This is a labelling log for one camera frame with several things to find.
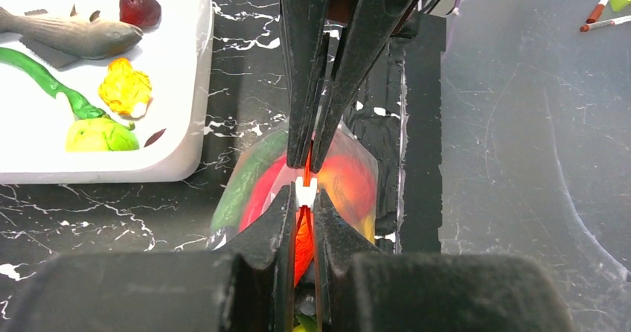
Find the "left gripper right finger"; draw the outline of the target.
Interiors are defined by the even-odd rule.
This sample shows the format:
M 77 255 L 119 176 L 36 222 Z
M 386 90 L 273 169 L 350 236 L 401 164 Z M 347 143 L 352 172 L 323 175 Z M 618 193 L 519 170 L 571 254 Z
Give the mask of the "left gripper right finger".
M 388 254 L 326 192 L 313 203 L 319 326 L 328 331 L 572 331 L 533 261 L 509 255 Z

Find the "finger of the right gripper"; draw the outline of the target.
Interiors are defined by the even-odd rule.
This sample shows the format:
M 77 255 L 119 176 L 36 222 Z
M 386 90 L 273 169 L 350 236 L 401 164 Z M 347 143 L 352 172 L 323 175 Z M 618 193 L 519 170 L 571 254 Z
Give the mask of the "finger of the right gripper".
M 306 164 L 318 111 L 328 41 L 323 26 L 330 0 L 281 0 L 281 46 L 290 94 L 286 163 Z
M 418 0 L 331 0 L 327 17 L 345 24 L 321 106 L 311 152 L 311 171 L 324 164 L 343 112 Z

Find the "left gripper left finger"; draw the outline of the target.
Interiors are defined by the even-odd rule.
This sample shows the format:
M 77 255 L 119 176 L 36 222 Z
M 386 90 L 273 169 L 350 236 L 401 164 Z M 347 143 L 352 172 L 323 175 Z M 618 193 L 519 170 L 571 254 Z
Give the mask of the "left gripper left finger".
M 295 187 L 214 251 L 61 255 L 6 331 L 290 331 Z

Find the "orange toy carrot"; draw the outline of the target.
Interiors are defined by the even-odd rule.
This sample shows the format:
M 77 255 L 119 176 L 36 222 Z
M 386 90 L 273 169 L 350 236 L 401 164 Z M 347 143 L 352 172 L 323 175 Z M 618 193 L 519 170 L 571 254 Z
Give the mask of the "orange toy carrot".
M 295 236 L 294 287 L 303 277 L 314 257 L 313 217 L 301 209 L 297 214 L 297 234 Z

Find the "red toy chili pepper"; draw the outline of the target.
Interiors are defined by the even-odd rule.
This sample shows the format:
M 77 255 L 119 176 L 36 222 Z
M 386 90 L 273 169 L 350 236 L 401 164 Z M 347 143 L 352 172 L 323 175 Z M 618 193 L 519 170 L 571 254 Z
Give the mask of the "red toy chili pepper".
M 286 164 L 286 156 L 282 155 L 263 173 L 257 180 L 252 189 L 252 195 L 246 205 L 243 216 L 241 217 L 239 232 L 245 230 L 252 224 L 265 210 L 264 205 L 268 198 L 269 192 Z

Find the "clear zip bag orange zipper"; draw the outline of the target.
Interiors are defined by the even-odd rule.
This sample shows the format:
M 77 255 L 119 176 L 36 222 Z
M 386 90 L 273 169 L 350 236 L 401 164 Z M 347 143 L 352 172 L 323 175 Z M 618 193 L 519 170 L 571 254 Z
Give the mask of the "clear zip bag orange zipper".
M 207 242 L 208 249 L 219 249 L 240 233 L 239 225 L 241 217 L 252 195 L 252 189 L 257 180 L 259 180 L 275 160 L 282 155 L 286 156 L 287 138 L 288 124 L 282 123 L 278 127 L 268 131 L 265 136 L 255 142 L 241 155 L 213 213 L 210 237 Z M 376 205 L 374 206 L 373 212 L 376 220 L 377 161 L 343 123 L 340 123 L 337 127 L 333 137 L 333 143 L 326 159 L 337 155 L 352 156 L 371 169 L 376 180 Z M 265 211 L 262 214 L 267 211 L 281 188 L 291 183 L 295 184 L 298 190 L 296 194 L 297 206 L 293 209 L 295 217 L 302 209 L 304 213 L 310 212 L 314 219 L 316 214 L 314 209 L 316 196 L 319 193 L 327 191 L 318 183 L 317 173 L 313 173 L 308 167 L 294 169 L 288 167 L 287 164 L 285 164 L 278 174 L 269 192 L 263 207 Z M 348 221 L 346 222 L 363 236 L 360 233 L 362 221 L 357 225 L 350 224 Z M 315 282 L 313 280 L 315 274 L 314 268 L 315 261 L 313 257 L 309 268 L 298 282 L 298 285 L 294 287 L 298 294 L 294 312 L 294 331 L 316 331 L 317 329 Z

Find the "yellow toy banana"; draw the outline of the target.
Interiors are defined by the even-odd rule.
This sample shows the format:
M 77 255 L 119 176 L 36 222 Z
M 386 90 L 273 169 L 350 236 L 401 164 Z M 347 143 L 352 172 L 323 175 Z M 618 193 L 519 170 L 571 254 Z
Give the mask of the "yellow toy banana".
M 375 245 L 375 216 L 368 215 L 362 220 L 360 233 L 373 245 Z

